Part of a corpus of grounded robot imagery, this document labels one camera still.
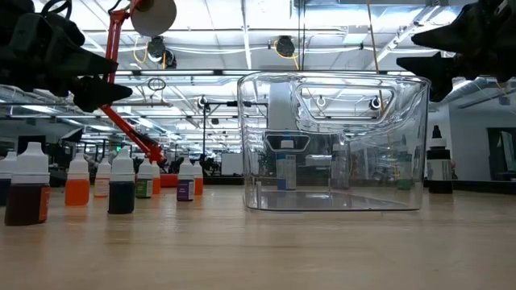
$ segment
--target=red robotic arm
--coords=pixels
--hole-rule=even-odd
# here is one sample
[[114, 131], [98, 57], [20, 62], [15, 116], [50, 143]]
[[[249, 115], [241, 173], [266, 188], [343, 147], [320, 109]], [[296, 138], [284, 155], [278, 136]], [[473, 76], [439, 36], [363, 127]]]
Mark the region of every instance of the red robotic arm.
[[[117, 61], [119, 57], [120, 32], [125, 19], [131, 16], [126, 10], [116, 10], [110, 13], [110, 30], [107, 40], [106, 58]], [[104, 75], [103, 80], [114, 83], [115, 73]], [[121, 118], [110, 106], [105, 105], [102, 111], [120, 128], [138, 147], [148, 156], [149, 160], [156, 161], [158, 164], [164, 162], [161, 148], [153, 139], [140, 134], [128, 122]]]

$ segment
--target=workstation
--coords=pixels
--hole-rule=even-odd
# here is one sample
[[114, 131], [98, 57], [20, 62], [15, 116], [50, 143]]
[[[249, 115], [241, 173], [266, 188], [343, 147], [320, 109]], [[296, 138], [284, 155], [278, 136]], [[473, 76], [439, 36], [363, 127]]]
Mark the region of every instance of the workstation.
[[515, 3], [0, 3], [0, 288], [512, 289]]

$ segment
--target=ceiling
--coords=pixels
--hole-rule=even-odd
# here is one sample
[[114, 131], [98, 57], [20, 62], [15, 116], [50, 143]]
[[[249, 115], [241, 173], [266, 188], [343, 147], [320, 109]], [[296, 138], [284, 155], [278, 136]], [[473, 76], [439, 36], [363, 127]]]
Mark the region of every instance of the ceiling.
[[[46, 2], [34, 0], [36, 10], [41, 10]], [[86, 37], [83, 48], [104, 55], [110, 21], [106, 11], [115, 2], [73, 1], [71, 19]], [[226, 75], [206, 75], [212, 74], [214, 69], [296, 70], [298, 65], [304, 70], [373, 71], [374, 34], [379, 70], [399, 71], [401, 68], [396, 65], [396, 59], [400, 56], [431, 56], [436, 53], [416, 47], [410, 41], [413, 34], [450, 23], [461, 7], [472, 1], [371, 0], [373, 33], [368, 28], [365, 0], [306, 0], [304, 6], [299, 6], [297, 0], [175, 2], [177, 18], [163, 34], [164, 43], [177, 58], [177, 69], [191, 72], [178, 76], [175, 75], [177, 71], [163, 70], [159, 64], [145, 57], [149, 38], [140, 36], [127, 20], [123, 24], [119, 47], [119, 70], [122, 72], [115, 82], [131, 87], [133, 95], [118, 101], [115, 108], [138, 130], [161, 143], [167, 146], [178, 143], [183, 148], [197, 150], [199, 146], [195, 143], [202, 140], [203, 125], [199, 99], [204, 97], [209, 102], [236, 100], [237, 80], [248, 73], [227, 71]], [[273, 44], [281, 35], [290, 36], [297, 47], [294, 53], [298, 56], [296, 61], [278, 56]], [[143, 76], [124, 72], [149, 69], [156, 71]], [[148, 85], [151, 79], [155, 83], [150, 86], [163, 85], [164, 89], [153, 91]], [[56, 115], [70, 126], [95, 125], [97, 129], [88, 128], [93, 134], [86, 136], [93, 142], [105, 139], [113, 132], [121, 133], [108, 118], [104, 118], [102, 112], [80, 112], [73, 105], [72, 96], [60, 100], [42, 91], [25, 94], [11, 91], [0, 93], [0, 97], [5, 102], [12, 102], [15, 98], [18, 102], [20, 98], [26, 102], [38, 102], [51, 111], [19, 106], [8, 114], [31, 114], [42, 118]], [[373, 94], [344, 90], [315, 94], [315, 99], [310, 101], [314, 103], [314, 110], [320, 110], [315, 102], [317, 97], [323, 97], [325, 114], [336, 115], [369, 114], [368, 102], [374, 97]], [[50, 106], [53, 102], [60, 104]], [[239, 150], [238, 123], [234, 118], [238, 114], [236, 108], [211, 106], [211, 109], [207, 119], [211, 135], [206, 147], [211, 150]], [[211, 123], [213, 118], [219, 120], [217, 125]]]

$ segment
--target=wooden table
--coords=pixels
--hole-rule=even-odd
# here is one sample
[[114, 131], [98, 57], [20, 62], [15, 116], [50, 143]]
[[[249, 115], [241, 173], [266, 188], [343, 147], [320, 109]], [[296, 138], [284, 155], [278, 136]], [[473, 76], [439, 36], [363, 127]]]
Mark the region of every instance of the wooden table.
[[[107, 200], [0, 225], [0, 289], [516, 289], [516, 197], [426, 194], [405, 213], [247, 211], [240, 187], [173, 189], [109, 216]], [[3, 218], [5, 209], [0, 209]]]

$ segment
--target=clear plastic container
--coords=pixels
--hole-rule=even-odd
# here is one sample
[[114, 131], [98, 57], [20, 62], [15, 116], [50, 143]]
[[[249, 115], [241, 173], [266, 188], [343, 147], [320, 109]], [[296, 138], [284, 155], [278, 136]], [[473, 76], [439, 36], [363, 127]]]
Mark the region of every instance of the clear plastic container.
[[243, 77], [245, 205], [281, 211], [419, 209], [428, 92], [428, 81], [417, 77]]

